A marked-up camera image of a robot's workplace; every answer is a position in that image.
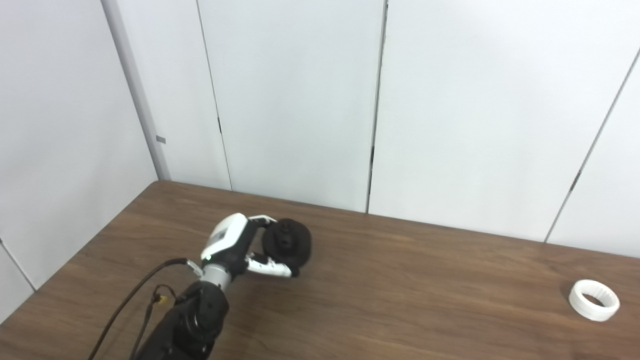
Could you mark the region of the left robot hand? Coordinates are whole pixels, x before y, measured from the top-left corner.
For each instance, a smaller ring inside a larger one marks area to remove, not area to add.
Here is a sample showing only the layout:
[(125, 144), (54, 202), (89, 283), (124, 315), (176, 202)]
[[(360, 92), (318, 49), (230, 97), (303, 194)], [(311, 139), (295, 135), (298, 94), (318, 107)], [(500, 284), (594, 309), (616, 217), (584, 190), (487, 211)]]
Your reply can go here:
[(202, 260), (202, 281), (221, 285), (230, 283), (245, 272), (260, 275), (297, 278), (300, 270), (268, 255), (253, 253), (250, 246), (258, 229), (268, 229), (278, 221), (268, 215), (245, 216), (234, 213), (215, 226), (200, 258)]

